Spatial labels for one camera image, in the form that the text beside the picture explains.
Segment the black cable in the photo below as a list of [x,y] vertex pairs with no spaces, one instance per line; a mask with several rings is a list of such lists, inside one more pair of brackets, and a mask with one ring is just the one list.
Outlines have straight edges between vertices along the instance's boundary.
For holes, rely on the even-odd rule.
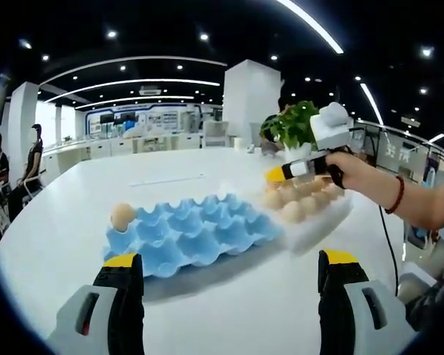
[[[374,162],[373,166],[374,168],[377,168],[377,151],[375,149],[373,137],[371,135],[368,135],[370,137],[371,141],[371,148],[373,149],[373,156],[374,156]],[[391,258],[393,259],[393,267],[394,267],[394,281],[396,287],[394,288],[394,295],[398,296],[398,288],[400,287],[399,280],[398,280],[398,266],[397,266],[397,260],[394,257],[393,247],[391,246],[390,236],[388,234],[388,231],[386,230],[386,224],[385,224],[385,218],[383,216],[383,209],[382,206],[378,205],[378,209],[380,210],[380,216],[382,218],[382,224],[383,224],[383,230],[385,231],[386,241],[388,242],[388,247],[390,248]]]

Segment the human hand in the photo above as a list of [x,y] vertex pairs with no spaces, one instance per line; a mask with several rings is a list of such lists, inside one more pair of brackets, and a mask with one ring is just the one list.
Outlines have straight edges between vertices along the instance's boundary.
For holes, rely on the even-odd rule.
[[344,152],[335,152],[326,156],[327,165],[337,165],[343,171],[342,184],[346,189],[354,189],[363,174],[370,167],[361,159]]

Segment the white table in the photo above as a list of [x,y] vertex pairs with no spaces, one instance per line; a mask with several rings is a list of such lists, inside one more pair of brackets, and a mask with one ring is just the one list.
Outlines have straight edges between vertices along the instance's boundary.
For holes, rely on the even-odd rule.
[[[156,152],[89,160],[41,192],[0,242],[0,267],[38,335],[102,266],[105,230],[115,203],[152,207],[203,197],[227,186],[254,191],[281,159],[233,149]],[[156,183],[159,180],[174,180]],[[250,249],[213,266],[182,270],[145,284],[144,346],[148,354],[318,354],[317,256],[323,248],[352,252],[371,279],[390,289],[394,272],[378,207],[352,193],[351,213],[302,254],[282,243]],[[386,216],[397,260],[403,223]],[[299,234],[303,236],[303,224]]]

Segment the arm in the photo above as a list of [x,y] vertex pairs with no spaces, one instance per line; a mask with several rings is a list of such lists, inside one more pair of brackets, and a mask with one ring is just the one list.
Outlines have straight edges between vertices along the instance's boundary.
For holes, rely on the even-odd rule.
[[39,166],[39,161],[41,160],[41,153],[35,153],[33,156],[33,167],[27,176],[24,177],[23,180],[31,178],[37,171]]
[[[343,183],[347,189],[365,195],[385,209],[394,205],[400,191],[395,176],[345,153],[334,153],[326,161],[344,171]],[[444,227],[444,184],[428,189],[405,182],[403,199],[395,214],[415,227],[433,230]]]

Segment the gray device casing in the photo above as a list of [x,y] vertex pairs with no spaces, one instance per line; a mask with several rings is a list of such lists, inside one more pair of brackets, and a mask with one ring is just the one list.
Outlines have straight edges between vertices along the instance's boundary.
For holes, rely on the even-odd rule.
[[[355,322],[354,355],[397,355],[412,341],[416,332],[406,322],[404,304],[380,281],[344,285]],[[375,329],[366,296],[371,297],[380,318]]]
[[[61,355],[109,355],[108,325],[116,288],[82,286],[61,307],[56,316],[56,329],[47,339],[48,345]],[[88,335],[79,333],[92,299],[97,297]]]

